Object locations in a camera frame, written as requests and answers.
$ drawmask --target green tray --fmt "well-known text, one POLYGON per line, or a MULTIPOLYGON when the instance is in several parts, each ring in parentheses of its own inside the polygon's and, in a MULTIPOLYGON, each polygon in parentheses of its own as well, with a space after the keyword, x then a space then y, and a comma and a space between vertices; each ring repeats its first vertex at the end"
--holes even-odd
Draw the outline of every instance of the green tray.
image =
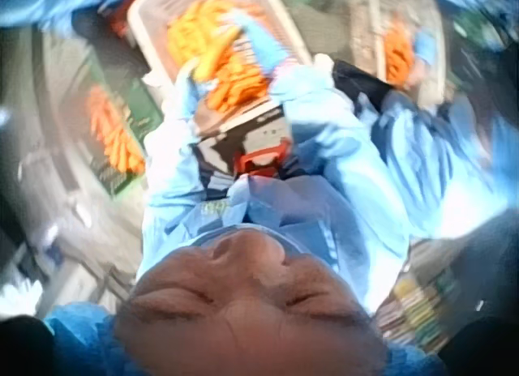
POLYGON ((119 197, 138 184, 137 181, 142 176, 131 172, 120 173, 112 168, 104 153, 103 143, 90 134, 90 116, 86 109, 86 100, 90 88, 94 85, 102 86, 114 105, 122 110, 122 124, 139 144, 143 157, 146 157, 144 137, 162 123, 163 116, 139 79, 124 79, 124 73, 103 71, 94 53, 89 54, 78 70, 63 101, 62 112, 67 115, 67 130, 83 149, 81 152, 89 168, 106 192, 112 197, 119 197), (117 91, 108 85, 108 75, 123 80, 117 91))

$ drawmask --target nose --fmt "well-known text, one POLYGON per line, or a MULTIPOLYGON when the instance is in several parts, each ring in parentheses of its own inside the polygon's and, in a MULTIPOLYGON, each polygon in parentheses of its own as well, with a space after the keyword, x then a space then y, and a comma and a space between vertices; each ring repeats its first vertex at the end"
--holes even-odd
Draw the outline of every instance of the nose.
POLYGON ((218 240, 213 258, 262 271, 282 266, 285 250, 275 238, 266 233, 247 229, 218 240))

